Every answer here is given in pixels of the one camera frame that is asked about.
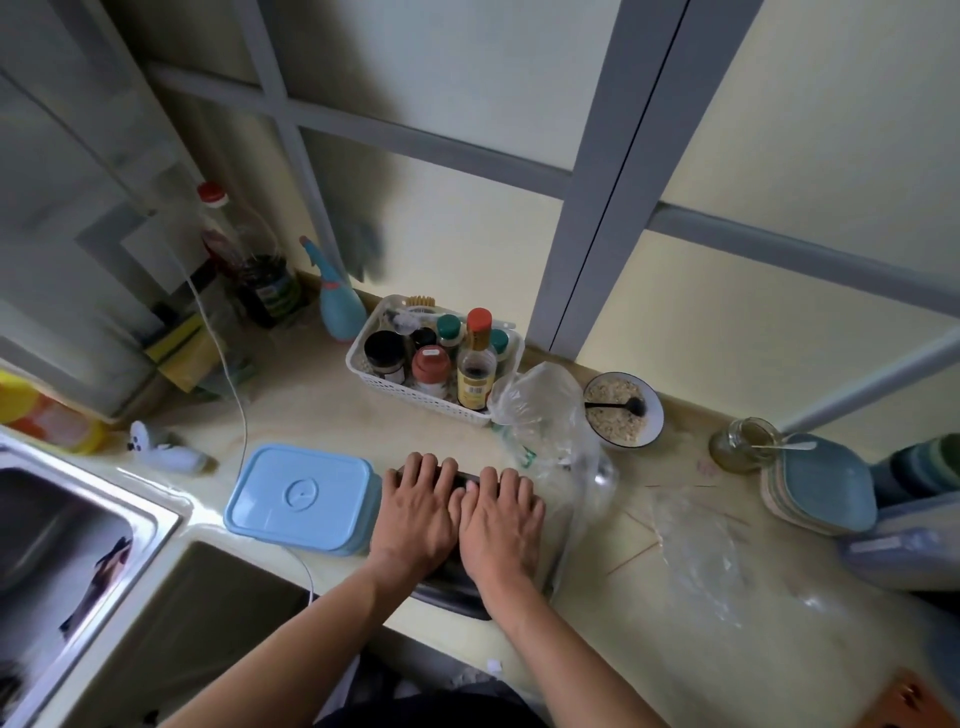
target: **beige countertop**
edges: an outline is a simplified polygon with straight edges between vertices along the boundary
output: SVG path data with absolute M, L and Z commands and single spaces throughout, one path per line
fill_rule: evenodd
M 273 334 L 266 354 L 245 407 L 248 453 L 286 443 L 364 457 L 379 473 L 398 467 L 411 450 L 453 456 L 471 473 L 512 464 L 491 430 L 365 386 L 344 365 L 346 347 L 318 328 Z M 718 471 L 707 452 L 708 436 L 721 422 L 716 416 L 665 405 L 667 426 L 655 444 L 613 456 L 621 472 L 614 507 L 576 550 L 555 598 L 577 631 L 674 726 L 846 726 L 895 667 L 929 677 L 923 654 L 928 611 L 847 574 L 830 539 L 771 516 L 754 478 Z M 204 541 L 307 587 L 302 566 L 284 549 L 223 528 L 243 443 L 236 404 L 172 406 L 156 424 L 216 457 L 218 470 L 200 477 L 158 473 L 120 451 L 70 460 L 181 513 L 184 523 L 167 549 Z M 653 504 L 683 486 L 717 514 L 735 544 L 743 574 L 732 593 L 739 626 L 718 618 L 709 600 L 693 595 L 664 561 Z M 299 554 L 319 593 L 361 558 Z M 408 599 L 387 624 L 481 669 L 498 660 L 505 680 L 536 691 L 492 622 Z

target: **forearm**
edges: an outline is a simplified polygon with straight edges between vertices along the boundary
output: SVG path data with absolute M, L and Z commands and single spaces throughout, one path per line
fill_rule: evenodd
M 533 672 L 559 728 L 665 728 L 657 713 L 533 584 L 506 585 L 491 602 L 493 618 Z
M 404 569 L 368 560 L 217 678 L 164 728 L 310 725 L 350 660 L 415 584 Z

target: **finger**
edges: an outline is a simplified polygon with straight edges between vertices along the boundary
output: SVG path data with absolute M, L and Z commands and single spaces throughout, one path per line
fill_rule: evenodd
M 496 468 L 484 468 L 480 471 L 480 496 L 496 500 Z
M 436 482 L 436 474 L 437 456 L 432 452 L 427 452 L 420 461 L 420 476 L 417 478 L 417 485 L 414 487 L 424 491 L 432 491 L 433 484 Z
M 390 468 L 383 474 L 380 502 L 386 502 L 396 492 L 396 471 Z
M 411 452 L 407 455 L 407 462 L 403 466 L 403 477 L 400 480 L 400 488 L 413 488 L 420 477 L 420 453 Z
M 464 497 L 460 503 L 460 535 L 464 535 L 467 526 L 470 525 L 470 519 L 473 518 L 473 511 L 476 510 L 477 500 L 480 499 L 480 486 L 472 480 L 464 489 Z
M 460 521 L 463 518 L 463 503 L 466 496 L 466 489 L 457 488 L 450 495 L 450 502 L 446 506 L 446 509 L 450 513 L 450 520 L 453 521 L 453 530 L 456 533 L 460 533 Z
M 437 485 L 433 489 L 440 503 L 447 503 L 450 500 L 450 494 L 453 492 L 453 480 L 456 476 L 457 461 L 452 457 L 448 457 L 444 460 L 444 464 L 440 468 L 440 477 L 437 479 Z
M 522 477 L 520 479 L 520 489 L 516 494 L 516 502 L 520 504 L 520 508 L 524 511 L 529 511 L 533 507 L 534 503 L 534 481 L 528 477 Z
M 520 480 L 520 475 L 513 468 L 507 468 L 500 474 L 500 497 L 501 503 L 516 503 L 516 488 Z
M 543 526 L 544 518 L 546 518 L 546 503 L 540 496 L 534 496 L 534 524 L 537 528 Z

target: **white bowl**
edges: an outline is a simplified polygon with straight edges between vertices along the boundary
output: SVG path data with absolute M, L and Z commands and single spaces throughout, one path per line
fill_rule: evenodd
M 634 442 L 632 445 L 618 445 L 617 443 L 612 443 L 606 437 L 597 432 L 596 429 L 593 428 L 593 425 L 590 425 L 590 429 L 593 430 L 593 434 L 595 434 L 600 440 L 601 445 L 609 449 L 631 450 L 642 448 L 644 445 L 650 445 L 650 443 L 660 437 L 660 433 L 663 431 L 663 405 L 660 403 L 660 397 L 657 396 L 657 393 L 653 390 L 653 387 L 651 387 L 638 376 L 628 375 L 626 372 L 605 372 L 602 375 L 595 376 L 587 383 L 587 386 L 584 387 L 584 401 L 586 401 L 586 391 L 593 382 L 604 381 L 607 379 L 626 379 L 636 384 L 636 386 L 640 388 L 640 394 L 643 396 L 643 401 L 647 405 L 647 414 L 644 415 L 645 421 L 643 423 L 643 429 L 637 434 L 636 442 Z

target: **white plastic basket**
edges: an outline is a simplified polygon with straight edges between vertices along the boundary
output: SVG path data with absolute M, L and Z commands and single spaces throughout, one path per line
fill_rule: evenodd
M 402 400 L 410 401 L 420 407 L 432 409 L 434 412 L 440 412 L 441 414 L 455 417 L 458 420 L 463 420 L 471 425 L 478 425 L 480 427 L 488 425 L 490 423 L 489 414 L 486 412 L 474 412 L 472 409 L 467 409 L 462 404 L 457 402 L 456 367 L 454 367 L 450 373 L 450 381 L 447 386 L 448 394 L 446 400 L 441 400 L 437 397 L 431 397 L 430 395 L 424 394 L 420 390 L 414 389 L 414 382 L 411 376 L 408 376 L 407 380 L 403 384 L 394 384 L 393 382 L 387 381 L 386 379 L 383 379 L 372 373 L 370 362 L 367 361 L 367 357 L 363 353 L 364 342 L 374 331 L 380 330 L 381 321 L 383 320 L 383 313 L 388 307 L 392 306 L 393 308 L 402 308 L 405 302 L 405 296 L 393 295 L 385 297 L 380 303 L 377 304 L 377 307 L 373 310 L 370 318 L 367 319 L 367 323 L 364 324 L 363 329 L 360 331 L 360 335 L 357 336 L 353 344 L 350 345 L 350 350 L 347 352 L 347 368 L 363 379 L 364 383 L 373 389 L 378 389 L 381 392 L 386 392 L 388 395 L 393 395 L 394 397 L 399 397 Z M 434 308 L 443 313 L 452 313 L 458 316 L 461 315 L 457 313 L 457 311 L 450 311 L 439 306 L 434 306 Z M 511 353 L 510 359 L 507 360 L 507 367 L 504 376 L 508 373 L 516 371 L 516 368 L 520 365 L 520 358 L 523 356 L 524 348 L 523 337 L 516 333 L 516 331 L 513 329 L 508 328 L 506 330 L 507 335 L 510 337 L 510 348 L 513 353 Z

